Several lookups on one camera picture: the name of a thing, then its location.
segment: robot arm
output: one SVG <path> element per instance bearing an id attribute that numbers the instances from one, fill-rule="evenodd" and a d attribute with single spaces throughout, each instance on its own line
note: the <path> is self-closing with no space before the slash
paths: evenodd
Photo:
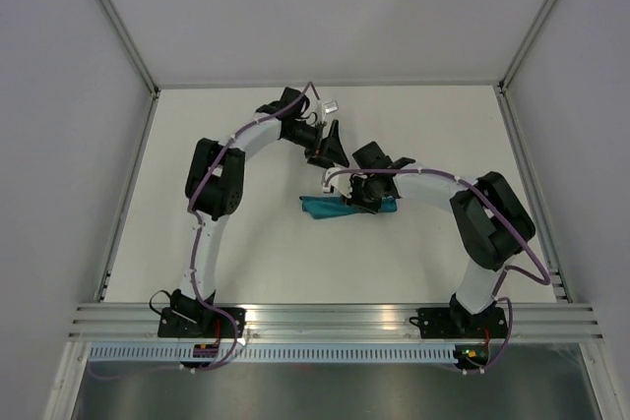
<path id="1" fill-rule="evenodd" d="M 494 304 L 506 263 L 522 251 L 519 242 L 486 208 L 475 193 L 448 173 L 426 170 L 413 159 L 395 162 L 372 142 L 353 155 L 360 173 L 328 169 L 324 190 L 336 188 L 347 205 L 377 212 L 383 198 L 417 199 L 452 212 L 469 263 L 462 284 L 451 299 L 452 317 L 461 326 Z M 465 179 L 508 219 L 526 240 L 534 237 L 534 223 L 503 176 L 490 172 L 478 179 Z"/>
<path id="2" fill-rule="evenodd" d="M 287 88 L 280 100 L 259 107 L 254 120 L 235 136 L 221 142 L 198 142 L 185 187 L 186 197 L 192 203 L 189 210 L 198 216 L 198 225 L 191 230 L 191 264 L 170 295 L 170 306 L 162 311 L 158 336 L 199 336 L 207 332 L 213 314 L 197 300 L 195 288 L 203 300 L 213 304 L 221 238 L 229 216 L 240 204 L 247 160 L 265 146 L 285 139 L 304 147 L 309 164 L 324 168 L 335 163 L 349 165 L 337 120 L 332 121 L 328 136 L 323 137 L 324 117 L 336 111 L 337 106 L 333 102 L 320 105 L 318 120 L 307 124 L 302 114 L 308 109 L 308 98 L 304 92 Z"/>
<path id="3" fill-rule="evenodd" d="M 264 115 L 257 113 L 254 118 L 260 119 Z M 196 265 L 196 279 L 199 292 L 204 300 L 213 297 L 216 291 L 215 272 L 219 245 L 229 216 L 240 204 L 244 164 L 262 148 L 280 139 L 282 124 L 283 122 L 273 118 L 243 132 L 231 144 L 225 154 L 223 166 L 215 171 L 211 177 L 210 185 L 207 184 L 199 196 L 195 210 L 199 211 L 203 229 L 199 242 L 195 245 L 198 227 L 192 228 L 191 247 L 197 248 L 195 258 L 199 263 Z M 206 164 L 212 161 L 225 143 L 226 140 L 216 143 L 204 139 L 197 144 L 186 183 L 186 197 L 190 198 L 195 192 L 207 170 Z M 221 191 L 224 191 L 222 199 L 216 199 L 217 194 Z M 191 270 L 187 269 L 179 284 L 179 290 L 182 295 L 194 300 L 195 293 L 191 275 Z"/>

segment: gray wall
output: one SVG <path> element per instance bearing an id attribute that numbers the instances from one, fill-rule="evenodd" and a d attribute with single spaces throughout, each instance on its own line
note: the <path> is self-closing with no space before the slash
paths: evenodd
<path id="1" fill-rule="evenodd" d="M 560 0 L 511 87 L 570 288 L 630 389 L 630 0 Z"/>
<path id="2" fill-rule="evenodd" d="M 39 418 L 149 103 L 95 0 L 0 0 L 3 418 Z"/>
<path id="3" fill-rule="evenodd" d="M 113 0 L 156 81 L 498 80 L 542 0 Z"/>

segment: teal cloth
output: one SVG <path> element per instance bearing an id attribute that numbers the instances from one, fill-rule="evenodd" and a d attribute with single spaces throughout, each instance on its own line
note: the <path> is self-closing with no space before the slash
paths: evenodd
<path id="1" fill-rule="evenodd" d="M 307 211 L 316 220 L 360 213 L 357 209 L 344 204 L 341 197 L 301 196 L 299 200 L 302 201 L 302 211 Z M 383 199 L 379 212 L 391 213 L 397 209 L 396 199 L 388 198 Z"/>

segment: glass panel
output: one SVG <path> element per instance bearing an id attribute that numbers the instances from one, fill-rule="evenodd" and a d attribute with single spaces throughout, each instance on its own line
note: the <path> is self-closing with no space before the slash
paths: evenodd
<path id="1" fill-rule="evenodd" d="M 101 375 L 148 363 L 97 363 Z M 483 376 L 427 365 L 233 364 L 114 382 L 86 375 L 76 419 L 597 419 L 577 348 L 511 346 Z"/>

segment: white table surface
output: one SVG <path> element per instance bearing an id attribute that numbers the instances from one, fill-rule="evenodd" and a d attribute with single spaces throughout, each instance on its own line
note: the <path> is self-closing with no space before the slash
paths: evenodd
<path id="1" fill-rule="evenodd" d="M 525 192 L 490 86 L 318 88 L 340 111 L 350 158 L 376 140 L 393 160 L 408 156 L 460 175 L 501 172 Z M 282 89 L 163 90 L 133 193 L 107 302 L 146 302 L 173 290 L 190 258 L 193 217 L 184 184 L 195 145 L 220 140 Z M 391 214 L 313 220 L 299 196 L 320 195 L 323 170 L 303 149 L 274 143 L 251 159 L 244 197 L 220 247 L 217 300 L 231 303 L 447 302 L 468 256 L 450 213 L 399 201 Z M 532 242 L 541 255 L 537 239 Z M 530 270 L 525 254 L 515 262 Z M 555 301 L 551 287 L 510 274 L 515 302 Z"/>

